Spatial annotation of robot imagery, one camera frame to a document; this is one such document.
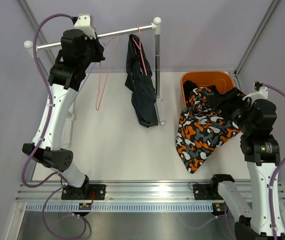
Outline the orange camouflage shorts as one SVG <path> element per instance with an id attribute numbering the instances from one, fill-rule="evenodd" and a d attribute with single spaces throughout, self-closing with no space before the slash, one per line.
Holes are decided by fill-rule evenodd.
<path id="1" fill-rule="evenodd" d="M 194 88 L 179 116 L 175 148 L 190 174 L 194 174 L 216 148 L 240 133 L 232 120 L 212 109 L 208 97 L 214 95 L 209 88 Z"/>

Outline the pink wire hanger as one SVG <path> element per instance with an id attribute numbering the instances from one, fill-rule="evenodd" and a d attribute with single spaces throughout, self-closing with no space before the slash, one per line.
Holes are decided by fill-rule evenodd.
<path id="1" fill-rule="evenodd" d="M 102 100 L 103 100 L 105 89 L 106 89 L 107 82 L 108 82 L 108 78 L 109 78 L 109 75 L 111 72 L 111 68 L 113 66 L 114 57 L 115 57 L 116 49 L 117 49 L 118 42 L 119 42 L 119 37 L 112 37 L 104 47 L 104 48 L 106 48 L 113 39 L 115 39 L 115 41 L 114 41 L 114 45 L 113 45 L 113 49 L 112 49 L 112 54 L 111 54 L 111 57 L 109 60 L 107 72 L 104 75 L 104 81 L 103 82 L 102 82 L 102 76 L 103 76 L 102 64 L 101 63 L 99 64 L 98 86 L 97 86 L 97 95 L 96 95 L 96 101 L 95 101 L 95 110 L 96 111 L 99 111 L 101 108 Z"/>
<path id="2" fill-rule="evenodd" d="M 143 56 L 143 48 L 142 48 L 142 34 L 141 34 L 141 30 L 140 30 L 140 26 L 136 25 L 137 29 L 138 29 L 138 33 L 139 33 L 139 51 L 140 51 L 140 56 L 141 56 L 141 60 L 142 60 L 142 65 L 143 65 L 143 70 L 144 70 L 144 74 L 147 76 L 148 72 L 147 72 L 147 68 L 146 68 L 146 64 L 145 64 L 145 60 L 144 60 L 144 56 Z"/>

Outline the dark green shorts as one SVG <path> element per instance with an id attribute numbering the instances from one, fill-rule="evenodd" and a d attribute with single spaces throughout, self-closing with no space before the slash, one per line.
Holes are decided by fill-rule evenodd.
<path id="1" fill-rule="evenodd" d="M 131 91 L 131 103 L 139 124 L 149 128 L 157 126 L 159 123 L 155 108 L 156 93 L 152 81 L 153 72 L 142 45 L 147 70 L 147 75 L 145 75 L 139 50 L 139 39 L 135 34 L 129 35 L 125 66 L 127 77 L 124 85 Z"/>

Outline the black shorts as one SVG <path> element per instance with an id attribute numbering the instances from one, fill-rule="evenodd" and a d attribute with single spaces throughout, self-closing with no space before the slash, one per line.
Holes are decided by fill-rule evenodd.
<path id="1" fill-rule="evenodd" d="M 189 98 L 192 91 L 199 86 L 196 85 L 194 82 L 187 80 L 183 83 L 183 93 L 184 93 L 184 103 L 186 106 L 189 104 Z M 215 85 L 211 85 L 208 87 L 201 87 L 202 89 L 208 90 L 210 93 L 218 95 L 219 91 L 217 90 Z"/>

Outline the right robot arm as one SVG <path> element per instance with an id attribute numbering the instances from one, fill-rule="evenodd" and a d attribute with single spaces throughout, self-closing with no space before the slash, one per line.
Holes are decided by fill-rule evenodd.
<path id="1" fill-rule="evenodd" d="M 242 133 L 240 148 L 249 171 L 252 205 L 247 204 L 229 175 L 214 176 L 209 185 L 209 194 L 222 198 L 231 212 L 238 240 L 285 240 L 277 174 L 280 146 L 271 134 L 277 108 L 267 97 L 265 86 L 249 95 L 235 87 L 208 97 L 212 109 L 232 120 Z"/>

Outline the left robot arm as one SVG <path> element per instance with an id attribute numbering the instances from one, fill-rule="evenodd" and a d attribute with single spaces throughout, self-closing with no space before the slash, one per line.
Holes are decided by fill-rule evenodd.
<path id="1" fill-rule="evenodd" d="M 98 39 L 90 38 L 80 29 L 66 30 L 60 43 L 61 50 L 49 71 L 50 94 L 39 132 L 31 143 L 23 145 L 22 151 L 67 181 L 62 200 L 90 200 L 96 188 L 90 186 L 88 176 L 73 163 L 73 152 L 62 148 L 62 137 L 70 107 L 86 77 L 86 69 L 91 63 L 105 59 L 104 47 Z"/>

